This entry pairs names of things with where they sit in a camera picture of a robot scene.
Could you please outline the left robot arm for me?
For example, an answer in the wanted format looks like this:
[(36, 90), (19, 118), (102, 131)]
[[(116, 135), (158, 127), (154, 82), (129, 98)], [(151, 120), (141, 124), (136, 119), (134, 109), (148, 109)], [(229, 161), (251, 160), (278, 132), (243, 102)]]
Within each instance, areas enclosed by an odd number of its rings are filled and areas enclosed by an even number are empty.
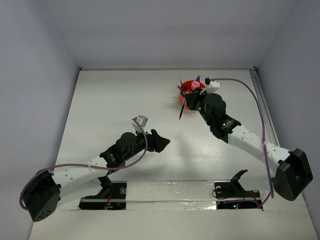
[(67, 196), (80, 185), (98, 179), (93, 191), (97, 198), (110, 194), (108, 175), (127, 168), (126, 161), (146, 152), (162, 152), (170, 140), (156, 130), (150, 133), (125, 132), (107, 150), (87, 163), (66, 163), (38, 171), (23, 188), (19, 203), (34, 223), (49, 217), (58, 206), (68, 202)]

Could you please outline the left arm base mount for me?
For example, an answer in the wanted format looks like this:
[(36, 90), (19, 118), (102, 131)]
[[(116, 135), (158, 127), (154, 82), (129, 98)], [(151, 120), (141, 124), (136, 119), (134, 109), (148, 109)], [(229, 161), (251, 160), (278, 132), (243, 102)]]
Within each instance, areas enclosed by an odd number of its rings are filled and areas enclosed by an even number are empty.
[(108, 176), (99, 177), (101, 189), (96, 195), (82, 197), (78, 207), (81, 210), (125, 210), (127, 182), (112, 182)]

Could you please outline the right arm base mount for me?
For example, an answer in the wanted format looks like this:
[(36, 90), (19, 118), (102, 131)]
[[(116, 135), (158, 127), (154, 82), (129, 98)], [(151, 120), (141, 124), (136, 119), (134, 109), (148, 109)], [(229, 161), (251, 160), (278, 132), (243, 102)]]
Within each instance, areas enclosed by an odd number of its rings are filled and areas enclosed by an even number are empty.
[(257, 209), (262, 201), (260, 192), (245, 190), (239, 183), (243, 174), (248, 170), (243, 169), (236, 173), (231, 180), (214, 183), (211, 195), (216, 199), (217, 210)]

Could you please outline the dark blue ballpoint pen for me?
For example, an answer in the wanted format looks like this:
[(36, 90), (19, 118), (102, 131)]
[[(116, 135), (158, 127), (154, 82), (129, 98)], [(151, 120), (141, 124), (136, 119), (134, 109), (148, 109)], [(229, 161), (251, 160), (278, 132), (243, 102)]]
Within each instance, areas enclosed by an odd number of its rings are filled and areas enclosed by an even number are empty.
[(177, 88), (179, 89), (180, 95), (181, 95), (182, 97), (184, 97), (185, 94), (184, 94), (184, 91), (181, 89), (181, 87), (180, 87), (180, 86), (177, 86)]

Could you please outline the blue gel pen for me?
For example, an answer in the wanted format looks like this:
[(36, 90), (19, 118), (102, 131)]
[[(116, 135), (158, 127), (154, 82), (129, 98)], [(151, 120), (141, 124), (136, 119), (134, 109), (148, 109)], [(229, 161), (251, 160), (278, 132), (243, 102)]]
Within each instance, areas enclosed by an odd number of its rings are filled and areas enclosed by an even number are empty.
[(180, 110), (180, 113), (179, 113), (179, 116), (178, 116), (179, 120), (181, 120), (181, 118), (182, 118), (185, 106), (186, 106), (186, 98), (183, 99), (183, 102), (182, 102), (182, 105), (181, 105), (181, 110)]

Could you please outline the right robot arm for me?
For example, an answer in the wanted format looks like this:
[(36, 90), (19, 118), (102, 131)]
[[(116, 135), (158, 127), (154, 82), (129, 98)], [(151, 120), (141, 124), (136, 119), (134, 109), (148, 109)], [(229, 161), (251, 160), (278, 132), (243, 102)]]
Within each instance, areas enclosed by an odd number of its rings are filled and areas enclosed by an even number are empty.
[(189, 110), (198, 111), (210, 132), (219, 140), (237, 147), (265, 164), (273, 190), (294, 201), (313, 180), (307, 155), (279, 147), (252, 133), (226, 113), (226, 102), (216, 93), (185, 94)]

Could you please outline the pink capped clear tube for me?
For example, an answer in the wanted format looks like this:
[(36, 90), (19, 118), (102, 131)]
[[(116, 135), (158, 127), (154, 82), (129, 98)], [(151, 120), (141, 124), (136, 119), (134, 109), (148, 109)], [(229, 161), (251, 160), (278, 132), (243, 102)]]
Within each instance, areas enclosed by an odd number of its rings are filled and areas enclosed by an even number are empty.
[(200, 87), (200, 83), (198, 81), (192, 81), (191, 85), (190, 85), (190, 89), (192, 91), (194, 91), (196, 88), (199, 88)]

